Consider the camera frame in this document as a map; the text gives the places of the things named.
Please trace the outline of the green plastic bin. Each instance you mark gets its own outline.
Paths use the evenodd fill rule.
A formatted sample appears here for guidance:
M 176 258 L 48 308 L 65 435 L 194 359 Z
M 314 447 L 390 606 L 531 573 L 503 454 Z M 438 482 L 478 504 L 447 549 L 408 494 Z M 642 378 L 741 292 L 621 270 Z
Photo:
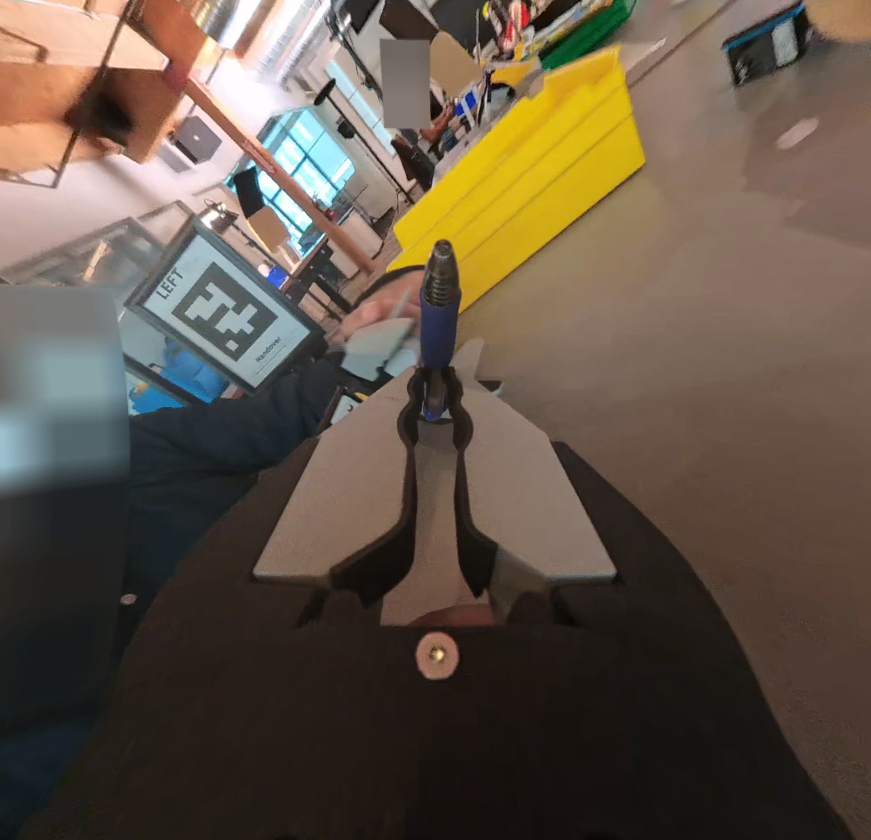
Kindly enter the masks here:
M 560 68 L 604 45 L 638 0 L 550 0 L 533 20 L 532 55 L 546 70 Z

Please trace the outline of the yellow plastic bin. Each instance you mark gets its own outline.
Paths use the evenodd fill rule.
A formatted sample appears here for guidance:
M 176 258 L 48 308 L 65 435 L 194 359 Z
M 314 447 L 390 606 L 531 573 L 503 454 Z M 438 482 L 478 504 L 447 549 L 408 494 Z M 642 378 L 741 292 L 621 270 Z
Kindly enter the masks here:
M 604 197 L 646 154 L 615 45 L 547 71 L 394 228 L 388 270 L 425 264 L 436 241 L 458 261 L 461 311 L 493 290 Z

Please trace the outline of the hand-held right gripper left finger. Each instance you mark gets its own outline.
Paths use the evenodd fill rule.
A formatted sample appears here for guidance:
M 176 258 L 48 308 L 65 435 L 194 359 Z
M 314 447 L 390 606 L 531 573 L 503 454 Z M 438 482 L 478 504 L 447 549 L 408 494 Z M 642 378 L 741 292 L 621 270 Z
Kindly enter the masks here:
M 330 425 L 254 565 L 258 581 L 348 591 L 379 602 L 414 557 L 414 441 L 402 423 L 419 405 L 411 367 Z

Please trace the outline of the small clear plastic piece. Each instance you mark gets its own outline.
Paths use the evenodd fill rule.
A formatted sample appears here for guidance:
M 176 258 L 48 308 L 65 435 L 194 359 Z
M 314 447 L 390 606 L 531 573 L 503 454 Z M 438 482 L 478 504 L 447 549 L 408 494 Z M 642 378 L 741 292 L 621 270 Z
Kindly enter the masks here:
M 809 138 L 819 127 L 819 124 L 820 118 L 818 116 L 801 119 L 777 138 L 775 147 L 779 151 L 793 149 Z

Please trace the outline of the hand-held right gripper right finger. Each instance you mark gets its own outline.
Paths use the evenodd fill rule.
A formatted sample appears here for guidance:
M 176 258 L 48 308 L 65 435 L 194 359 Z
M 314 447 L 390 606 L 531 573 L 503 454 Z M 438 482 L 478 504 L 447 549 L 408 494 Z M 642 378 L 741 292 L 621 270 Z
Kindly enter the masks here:
M 458 562 L 475 597 L 611 582 L 604 548 L 550 438 L 451 368 Z

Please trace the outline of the black speaker box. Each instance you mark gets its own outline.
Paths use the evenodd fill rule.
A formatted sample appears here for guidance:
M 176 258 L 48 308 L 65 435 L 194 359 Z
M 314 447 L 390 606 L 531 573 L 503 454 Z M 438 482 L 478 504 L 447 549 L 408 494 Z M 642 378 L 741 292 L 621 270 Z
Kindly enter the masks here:
M 180 121 L 169 141 L 193 165 L 211 161 L 222 144 L 220 136 L 200 116 Z

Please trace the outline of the person's left forearm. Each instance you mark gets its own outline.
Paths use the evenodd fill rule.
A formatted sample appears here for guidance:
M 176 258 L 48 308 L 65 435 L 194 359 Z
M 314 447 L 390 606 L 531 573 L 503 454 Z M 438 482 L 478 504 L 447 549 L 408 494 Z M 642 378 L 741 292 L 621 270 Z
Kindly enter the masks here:
M 261 473 L 314 436 L 339 385 L 337 358 L 252 397 L 131 418 L 127 593 L 158 591 Z

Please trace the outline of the blue grip pen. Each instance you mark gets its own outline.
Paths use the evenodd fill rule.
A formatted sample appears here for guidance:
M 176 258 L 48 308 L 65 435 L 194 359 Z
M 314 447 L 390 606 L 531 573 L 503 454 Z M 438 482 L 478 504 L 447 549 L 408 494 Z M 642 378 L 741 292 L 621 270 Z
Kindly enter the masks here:
M 421 413 L 429 422 L 445 411 L 445 372 L 455 351 L 462 302 L 460 270 L 450 241 L 440 239 L 430 254 L 420 291 L 420 364 L 424 393 Z

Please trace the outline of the left tag sign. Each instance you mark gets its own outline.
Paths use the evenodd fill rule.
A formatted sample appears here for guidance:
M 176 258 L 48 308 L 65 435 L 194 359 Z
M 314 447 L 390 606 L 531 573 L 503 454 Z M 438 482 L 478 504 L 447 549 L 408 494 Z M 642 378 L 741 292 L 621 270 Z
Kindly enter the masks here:
M 252 395 L 325 345 L 325 332 L 196 215 L 125 300 Z

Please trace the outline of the black battery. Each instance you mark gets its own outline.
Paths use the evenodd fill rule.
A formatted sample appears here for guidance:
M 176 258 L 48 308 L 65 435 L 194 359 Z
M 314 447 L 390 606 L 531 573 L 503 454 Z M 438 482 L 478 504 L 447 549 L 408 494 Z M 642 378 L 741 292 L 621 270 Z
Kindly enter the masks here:
M 812 29 L 803 1 L 724 40 L 722 50 L 735 88 L 768 77 L 803 58 Z

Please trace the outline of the brown cardboard sheet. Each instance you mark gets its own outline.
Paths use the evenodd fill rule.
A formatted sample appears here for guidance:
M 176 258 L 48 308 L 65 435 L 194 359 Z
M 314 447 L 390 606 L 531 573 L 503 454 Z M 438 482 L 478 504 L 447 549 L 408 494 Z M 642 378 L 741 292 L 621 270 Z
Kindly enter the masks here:
M 430 42 L 430 81 L 444 94 L 460 97 L 484 77 L 484 68 L 449 33 L 439 30 Z

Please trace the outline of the wooden pillar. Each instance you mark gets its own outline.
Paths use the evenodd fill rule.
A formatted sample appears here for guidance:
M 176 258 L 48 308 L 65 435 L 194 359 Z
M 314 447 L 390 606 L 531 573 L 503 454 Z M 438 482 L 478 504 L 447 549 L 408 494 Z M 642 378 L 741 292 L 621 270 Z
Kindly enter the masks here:
M 164 70 L 165 82 L 174 91 L 189 97 L 197 107 L 205 113 L 240 147 L 246 156 L 251 158 L 264 170 L 293 201 L 312 219 L 315 226 L 328 239 L 334 241 L 354 265 L 361 271 L 371 275 L 376 272 L 373 259 L 366 256 L 352 236 L 338 224 L 325 216 L 315 205 L 311 197 L 301 189 L 299 184 L 285 171 L 276 159 L 267 151 L 262 143 L 248 131 L 219 102 L 205 84 L 193 77 L 190 68 L 183 68 L 179 62 L 169 61 Z

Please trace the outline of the person's torso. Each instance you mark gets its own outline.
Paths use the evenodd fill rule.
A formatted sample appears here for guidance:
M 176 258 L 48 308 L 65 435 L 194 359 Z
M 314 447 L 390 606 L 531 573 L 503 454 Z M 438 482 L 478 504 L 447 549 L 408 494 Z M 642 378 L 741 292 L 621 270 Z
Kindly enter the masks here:
M 122 594 L 125 487 L 2 498 L 2 735 L 96 701 Z

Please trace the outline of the wooden side table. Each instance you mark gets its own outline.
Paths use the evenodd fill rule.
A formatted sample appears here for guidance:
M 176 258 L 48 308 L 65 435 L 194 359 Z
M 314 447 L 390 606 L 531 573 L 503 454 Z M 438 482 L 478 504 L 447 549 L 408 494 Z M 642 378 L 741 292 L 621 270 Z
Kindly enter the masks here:
M 322 315 L 339 321 L 351 311 L 344 290 L 356 273 L 357 268 L 339 257 L 323 236 L 281 290 L 291 303 L 302 306 L 308 300 Z

